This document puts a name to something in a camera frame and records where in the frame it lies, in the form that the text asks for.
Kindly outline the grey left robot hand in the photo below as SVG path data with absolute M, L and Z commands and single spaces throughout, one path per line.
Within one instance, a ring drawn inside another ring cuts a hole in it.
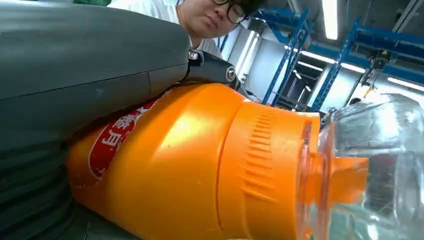
M 245 94 L 229 62 L 200 52 L 178 24 L 85 4 L 0 3 L 0 156 L 50 151 L 96 119 L 177 82 Z

